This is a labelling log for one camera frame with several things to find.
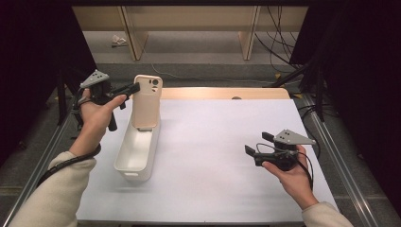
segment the white table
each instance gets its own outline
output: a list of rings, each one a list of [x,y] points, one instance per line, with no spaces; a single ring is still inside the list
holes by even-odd
[[[279,181],[254,165],[262,131],[306,135],[290,99],[172,100],[161,103],[162,125],[152,176],[127,182],[113,163],[131,116],[131,102],[114,111],[77,216],[81,221],[180,224],[301,222],[301,210]],[[318,200],[335,205],[311,146]]]

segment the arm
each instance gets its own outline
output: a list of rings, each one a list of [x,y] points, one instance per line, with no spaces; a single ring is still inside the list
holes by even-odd
[[[306,154],[304,147],[298,145],[300,153]],[[306,157],[298,155],[298,160],[307,166]],[[286,192],[303,210],[303,219],[308,227],[313,226],[352,226],[346,217],[327,202],[319,202],[313,195],[304,170],[297,165],[290,171],[282,171],[272,163],[264,162],[263,167],[276,176]]]
[[[106,133],[113,109],[126,96],[117,96],[104,106],[92,102],[81,105],[83,128],[69,151],[58,155],[50,167],[95,150]],[[45,180],[18,211],[10,226],[77,226],[76,212],[95,159],[67,166]]]

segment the hand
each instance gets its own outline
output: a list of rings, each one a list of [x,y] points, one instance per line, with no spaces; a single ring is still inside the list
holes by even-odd
[[[297,145],[297,149],[300,153],[306,154],[305,148],[301,145]],[[298,160],[307,168],[306,157],[302,154],[298,155]],[[269,162],[264,162],[262,166],[279,179],[286,192],[298,203],[301,209],[305,210],[307,207],[318,203],[312,189],[310,189],[309,179],[299,165],[290,171],[282,171]]]
[[[85,89],[82,96],[90,96],[89,89]],[[79,137],[70,148],[76,156],[88,154],[95,150],[112,118],[113,110],[126,100],[125,95],[117,96],[103,106],[89,101],[80,105],[81,116],[84,122]]]

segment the metal rod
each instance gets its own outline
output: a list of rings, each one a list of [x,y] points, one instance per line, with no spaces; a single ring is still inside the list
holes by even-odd
[[[308,106],[314,105],[312,98],[308,94],[305,95],[304,101],[305,104]],[[336,143],[334,142],[324,122],[321,122],[319,117],[315,113],[312,113],[311,116],[315,126],[318,128],[318,132],[322,137],[322,140],[327,148],[331,160],[333,161],[334,166],[336,167],[341,177],[344,187],[347,190],[355,208],[357,209],[357,213],[359,214],[363,225],[368,227],[379,226],[372,212],[371,206],[363,196],[360,188],[357,186],[357,182],[352,176],[347,164],[344,162],[344,159],[342,158],[342,155],[338,150]]]

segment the white box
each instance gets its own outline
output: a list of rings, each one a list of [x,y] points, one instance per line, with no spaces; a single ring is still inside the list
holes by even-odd
[[[160,125],[161,120],[152,131],[139,131],[132,126],[130,119],[114,162],[114,168],[128,181],[146,181],[150,178]]]

